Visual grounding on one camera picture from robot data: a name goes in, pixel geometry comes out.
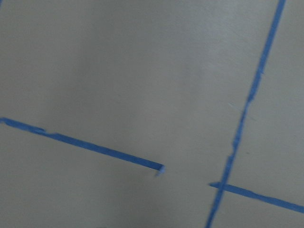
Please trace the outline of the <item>short blue tape strip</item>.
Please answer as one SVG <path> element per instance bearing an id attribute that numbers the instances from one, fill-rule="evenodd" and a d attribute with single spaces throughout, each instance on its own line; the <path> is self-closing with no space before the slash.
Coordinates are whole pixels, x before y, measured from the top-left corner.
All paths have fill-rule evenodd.
<path id="1" fill-rule="evenodd" d="M 2 117 L 0 119 L 1 123 L 6 124 L 7 126 L 13 127 L 13 128 L 17 128 L 29 133 L 33 133 L 33 134 L 37 134 L 37 135 L 41 135 L 53 140 L 57 140 L 63 143 L 67 143 L 76 147 L 80 147 L 83 149 L 87 149 L 90 151 L 94 151 L 100 154 L 105 154 L 120 160 L 124 160 L 127 162 L 131 162 L 134 164 L 138 164 L 153 170 L 156 170 L 156 175 L 159 176 L 160 174 L 163 174 L 165 172 L 165 165 L 154 162 L 154 161 L 150 161 L 144 158 L 140 158 L 137 156 L 133 156 L 130 154 L 126 154 L 124 152 L 119 152 L 113 149 L 109 149 L 103 146 L 99 146 L 90 142 L 86 142 L 80 139 L 76 139 L 70 136 L 66 136 L 60 133 L 49 133 L 48 131 L 46 131 L 45 129 L 36 127 L 36 126 L 32 126 L 26 123 L 22 123 L 19 121 L 15 121 L 6 117 Z"/>

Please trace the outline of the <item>long blue tape strip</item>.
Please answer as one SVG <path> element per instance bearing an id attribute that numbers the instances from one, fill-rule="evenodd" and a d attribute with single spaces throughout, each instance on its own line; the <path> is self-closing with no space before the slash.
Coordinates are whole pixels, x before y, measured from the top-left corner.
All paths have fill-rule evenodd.
<path id="1" fill-rule="evenodd" d="M 266 37 L 266 41 L 265 44 L 263 46 L 263 50 L 261 52 L 260 58 L 259 58 L 259 62 L 256 68 L 256 72 L 250 87 L 250 90 L 248 92 L 244 107 L 242 109 L 241 112 L 241 116 L 235 131 L 235 135 L 232 141 L 232 152 L 231 154 L 227 157 L 227 161 L 225 163 L 224 166 L 224 170 L 221 176 L 221 179 L 219 181 L 219 187 L 218 190 L 216 192 L 216 195 L 214 197 L 213 203 L 212 203 L 212 207 L 209 211 L 209 215 L 207 218 L 207 221 L 204 225 L 204 227 L 206 228 L 210 228 L 212 227 L 212 223 L 215 219 L 216 213 L 220 207 L 221 201 L 223 199 L 223 195 L 224 195 L 224 187 L 226 186 L 226 184 L 228 183 L 229 177 L 231 175 L 232 169 L 233 169 L 233 165 L 234 165 L 234 161 L 235 158 L 237 156 L 238 153 L 238 149 L 242 140 L 242 134 L 243 134 L 243 130 L 244 130 L 244 126 L 245 126 L 245 122 L 246 122 L 246 118 L 247 118 L 247 113 L 249 110 L 249 107 L 252 103 L 252 101 L 254 100 L 258 88 L 259 88 L 259 84 L 261 82 L 261 78 L 262 75 L 264 73 L 264 69 L 269 57 L 269 53 L 271 51 L 275 36 L 276 36 L 276 32 L 277 32 L 277 28 L 279 26 L 280 23 L 280 19 L 282 16 L 282 13 L 284 11 L 284 7 L 285 7 L 285 0 L 279 0 L 277 2 L 277 6 L 275 9 L 275 13 L 271 22 L 271 25 L 269 27 L 269 31 Z"/>

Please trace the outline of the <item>crossing blue tape strip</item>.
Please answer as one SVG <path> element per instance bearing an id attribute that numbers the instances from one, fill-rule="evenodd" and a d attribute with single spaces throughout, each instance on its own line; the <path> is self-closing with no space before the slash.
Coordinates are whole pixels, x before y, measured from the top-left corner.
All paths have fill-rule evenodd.
<path id="1" fill-rule="evenodd" d="M 234 193 L 237 195 L 241 195 L 247 198 L 251 198 L 251 199 L 255 199 L 255 200 L 259 200 L 271 205 L 275 205 L 284 209 L 288 209 L 288 210 L 292 210 L 292 211 L 296 211 L 299 213 L 304 213 L 304 207 L 298 204 L 294 204 L 288 201 L 284 201 L 278 198 L 274 198 L 274 197 L 269 197 L 269 196 L 265 196 L 265 195 L 261 195 L 258 193 L 255 193 L 253 191 L 241 188 L 241 187 L 237 187 L 237 186 L 233 186 L 233 185 L 225 185 L 224 191 L 228 191 L 230 193 Z"/>

